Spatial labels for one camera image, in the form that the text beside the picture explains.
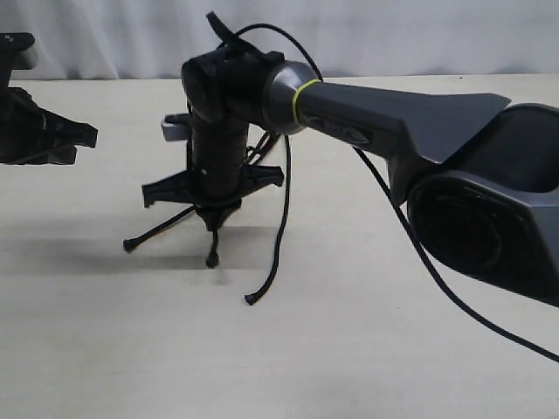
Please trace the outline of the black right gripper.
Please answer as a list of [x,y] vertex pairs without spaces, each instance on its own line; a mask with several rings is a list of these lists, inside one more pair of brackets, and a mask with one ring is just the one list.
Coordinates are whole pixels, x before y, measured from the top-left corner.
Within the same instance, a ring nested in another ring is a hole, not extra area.
[[223,206],[270,185],[282,186],[279,167],[245,162],[249,124],[228,118],[209,123],[190,114],[187,168],[175,175],[141,186],[143,205],[157,202],[192,203],[207,231],[218,231],[227,219]]

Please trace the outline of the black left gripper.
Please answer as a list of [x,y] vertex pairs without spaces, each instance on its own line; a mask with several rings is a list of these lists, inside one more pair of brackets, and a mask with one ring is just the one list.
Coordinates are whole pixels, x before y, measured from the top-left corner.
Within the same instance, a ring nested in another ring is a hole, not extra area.
[[97,129],[50,112],[21,87],[1,93],[1,163],[73,165],[77,148],[95,148]]

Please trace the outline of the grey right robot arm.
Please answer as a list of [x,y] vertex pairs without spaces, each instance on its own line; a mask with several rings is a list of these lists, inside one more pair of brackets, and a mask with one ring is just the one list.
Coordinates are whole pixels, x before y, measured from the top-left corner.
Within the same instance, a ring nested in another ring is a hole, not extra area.
[[322,82],[281,53],[232,47],[181,70],[191,114],[162,124],[190,140],[189,167],[142,189],[146,205],[192,203],[217,229],[240,200],[280,184],[244,161],[250,125],[311,128],[386,161],[390,200],[450,269],[558,302],[558,111],[493,93],[432,95]]

